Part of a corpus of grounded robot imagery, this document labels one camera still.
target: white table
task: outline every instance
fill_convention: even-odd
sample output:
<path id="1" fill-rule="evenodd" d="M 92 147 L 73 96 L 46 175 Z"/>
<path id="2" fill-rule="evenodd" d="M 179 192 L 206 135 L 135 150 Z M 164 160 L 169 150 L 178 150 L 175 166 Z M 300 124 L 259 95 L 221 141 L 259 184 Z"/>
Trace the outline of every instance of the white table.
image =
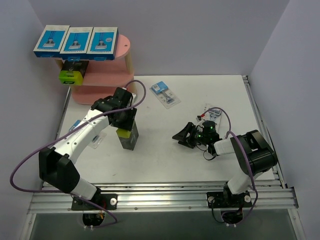
<path id="1" fill-rule="evenodd" d="M 239 168 L 235 154 L 219 156 L 212 161 L 203 158 L 195 148 L 179 145 L 172 136 L 188 122 L 196 122 L 205 103 L 223 108 L 231 119 L 232 131 L 245 134 L 258 129 L 249 97 L 240 75 L 202 76 L 137 76 L 146 88 L 146 98 L 137 107 L 135 117 L 139 138 L 134 151 L 123 149 L 116 128 L 107 127 L 107 136 L 98 148 L 87 147 L 77 160 L 82 178 L 91 183 L 165 183 L 228 181 Z M 149 88 L 164 81 L 181 99 L 166 109 Z M 138 100 L 143 89 L 136 84 Z M 90 106 L 70 99 L 63 120 L 61 135 L 76 120 L 81 120 Z M 225 136 L 228 120 L 222 114 L 218 133 Z M 259 180 L 274 180 L 272 170 Z"/>

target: product box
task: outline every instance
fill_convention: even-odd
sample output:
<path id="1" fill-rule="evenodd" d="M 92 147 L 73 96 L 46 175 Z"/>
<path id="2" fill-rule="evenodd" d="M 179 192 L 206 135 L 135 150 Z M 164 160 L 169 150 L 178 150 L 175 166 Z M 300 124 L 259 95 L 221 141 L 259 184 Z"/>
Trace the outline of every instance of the product box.
<path id="1" fill-rule="evenodd" d="M 59 74 L 64 85 L 82 85 L 89 61 L 64 61 Z"/>
<path id="2" fill-rule="evenodd" d="M 87 50 L 90 60 L 114 60 L 118 43 L 119 31 L 117 27 L 94 27 Z"/>
<path id="3" fill-rule="evenodd" d="M 68 25 L 45 26 L 33 50 L 35 55 L 42 58 L 58 58 L 60 56 L 60 51 L 65 41 L 68 29 Z"/>
<path id="4" fill-rule="evenodd" d="M 86 59 L 93 27 L 70 27 L 62 45 L 60 56 L 63 60 Z"/>

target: black and lime green box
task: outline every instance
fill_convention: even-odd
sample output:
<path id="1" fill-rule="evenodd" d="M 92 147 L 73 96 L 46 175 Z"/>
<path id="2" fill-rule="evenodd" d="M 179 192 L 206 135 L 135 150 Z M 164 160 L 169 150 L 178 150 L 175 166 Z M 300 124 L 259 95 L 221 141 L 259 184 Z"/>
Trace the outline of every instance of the black and lime green box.
<path id="1" fill-rule="evenodd" d="M 82 85 L 89 61 L 64 61 L 59 79 L 65 85 Z"/>

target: purple cable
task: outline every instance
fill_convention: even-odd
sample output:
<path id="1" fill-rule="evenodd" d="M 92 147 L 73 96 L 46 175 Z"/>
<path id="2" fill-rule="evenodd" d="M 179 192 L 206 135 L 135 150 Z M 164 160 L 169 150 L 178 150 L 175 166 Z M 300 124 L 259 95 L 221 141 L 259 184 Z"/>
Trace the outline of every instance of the purple cable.
<path id="1" fill-rule="evenodd" d="M 231 121 L 230 121 L 230 117 L 229 115 L 227 114 L 227 112 L 225 110 L 223 110 L 221 107 L 218 107 L 218 106 L 214 106 L 214 107 L 210 107 L 208 110 L 206 110 L 204 113 L 201 114 L 201 117 L 204 117 L 205 114 L 207 112 L 209 112 L 210 110 L 212 109 L 219 109 L 221 110 L 225 115 L 226 115 L 226 118 L 228 119 L 228 122 L 229 122 L 229 131 L 226 133 L 225 135 L 225 139 L 227 139 L 228 135 L 229 135 L 229 132 L 231 131 Z"/>
<path id="2" fill-rule="evenodd" d="M 246 168 L 247 168 L 247 170 L 248 170 L 248 172 L 249 172 L 249 177 L 250 177 L 251 184 L 252 184 L 252 187 L 249 186 L 249 188 L 250 188 L 251 190 L 255 191 L 255 199 L 254 199 L 254 202 L 253 202 L 253 204 L 252 204 L 252 207 L 250 208 L 249 212 L 244 216 L 244 218 L 243 218 L 241 221 L 239 221 L 237 224 L 235 224 L 235 225 L 237 226 L 238 224 L 240 224 L 240 223 L 242 223 L 243 221 L 245 221 L 245 220 L 247 219 L 247 217 L 250 215 L 250 213 L 253 211 L 253 209 L 254 209 L 254 207 L 255 207 L 255 205 L 256 205 L 256 203 L 257 203 L 257 200 L 258 200 L 258 191 L 257 191 L 257 189 L 256 189 L 254 175 L 253 175 L 253 173 L 252 173 L 252 170 L 251 170 L 251 167 L 250 167 L 250 163 L 249 163 L 249 159 L 248 159 L 248 156 L 247 156 L 247 154 L 246 154 L 246 151 L 245 151 L 244 147 L 242 146 L 239 138 L 238 138 L 232 131 L 228 131 L 227 134 L 231 134 L 231 135 L 233 136 L 234 140 L 235 140 L 236 143 L 238 144 L 238 146 L 239 146 L 239 148 L 240 148 L 240 150 L 241 150 L 241 152 L 242 152 L 242 154 L 243 154 L 243 157 L 244 157 L 244 160 L 245 160 L 245 165 L 246 165 Z M 221 214 L 222 219 L 223 219 L 223 216 L 224 216 L 226 213 L 228 213 L 228 211 L 225 211 L 224 213 Z"/>
<path id="3" fill-rule="evenodd" d="M 16 172 L 19 170 L 19 168 L 20 168 L 28 159 L 30 159 L 33 155 L 35 155 L 36 153 L 40 152 L 40 150 L 42 150 L 42 149 L 44 149 L 44 148 L 47 148 L 47 147 L 49 147 L 49 146 L 51 146 L 51 145 L 54 145 L 55 143 L 59 142 L 60 140 L 66 138 L 66 137 L 68 137 L 68 136 L 70 136 L 70 135 L 73 134 L 74 132 L 78 131 L 79 129 L 81 129 L 82 127 L 84 127 L 85 125 L 87 125 L 88 122 L 91 122 L 91 121 L 93 121 L 93 120 L 95 120 L 95 119 L 97 119 L 97 118 L 100 118 L 100 117 L 102 117 L 102 116 L 107 116 L 108 114 L 114 114 L 114 113 L 119 113 L 119 112 L 122 112 L 122 111 L 127 111 L 127 110 L 133 109 L 133 108 L 137 107 L 138 105 L 140 105 L 140 104 L 145 100 L 145 98 L 146 98 L 147 90 L 146 90 L 145 85 L 144 85 L 141 81 L 139 81 L 139 80 L 129 81 L 129 82 L 125 85 L 125 87 L 127 87 L 129 84 L 134 83 L 134 82 L 137 82 L 137 83 L 141 84 L 142 87 L 143 87 L 143 97 L 142 97 L 142 99 L 141 99 L 138 103 L 136 103 L 136 104 L 134 104 L 134 105 L 132 105 L 132 106 L 126 107 L 126 108 L 116 109 L 116 110 L 112 110 L 112 111 L 103 112 L 103 113 L 101 113 L 101 114 L 99 114 L 99 115 L 97 115 L 97 116 L 95 116 L 95 117 L 92 117 L 91 119 L 89 119 L 88 121 L 84 122 L 83 124 L 81 124 L 80 126 L 76 127 L 75 129 L 69 131 L 67 134 L 65 134 L 65 135 L 57 138 L 56 140 L 54 140 L 54 141 L 52 141 L 52 142 L 50 142 L 50 143 L 48 143 L 48 144 L 46 144 L 46 145 L 44 145 L 44 146 L 42 146 L 42 147 L 39 147 L 39 148 L 36 149 L 36 150 L 34 150 L 32 153 L 30 153 L 28 156 L 26 156 L 26 157 L 14 168 L 14 170 L 12 171 L 12 173 L 11 173 L 11 175 L 10 175 L 10 184 L 11 184 L 11 186 L 12 186 L 13 188 L 17 189 L 18 191 L 26 192 L 26 193 L 61 193 L 60 190 L 34 190 L 34 189 L 21 188 L 21 187 L 17 186 L 17 185 L 14 183 L 14 176 L 15 176 Z M 101 227 L 106 227 L 106 226 L 109 226 L 109 225 L 112 225 L 112 224 L 116 224 L 116 223 L 118 222 L 116 216 L 113 215 L 113 214 L 112 214 L 111 212 L 109 212 L 108 210 L 104 209 L 103 207 L 101 207 L 101 206 L 99 206 L 99 205 L 97 205 L 97 204 L 95 204 L 95 203 L 93 203 L 93 202 L 91 202 L 91 201 L 89 201 L 89 200 L 87 200 L 87 199 L 84 199 L 84 198 L 82 198 L 82 197 L 81 197 L 81 200 L 83 200 L 83 201 L 86 202 L 86 203 L 91 204 L 92 206 L 94 206 L 94 207 L 96 207 L 96 208 L 98 208 L 98 209 L 100 209 L 100 210 L 102 210 L 102 211 L 105 211 L 107 214 L 109 214 L 109 215 L 114 219 L 114 222 L 106 223 L 106 224 L 101 225 L 101 226 L 98 226 L 98 227 L 100 227 L 100 228 L 101 228 Z"/>

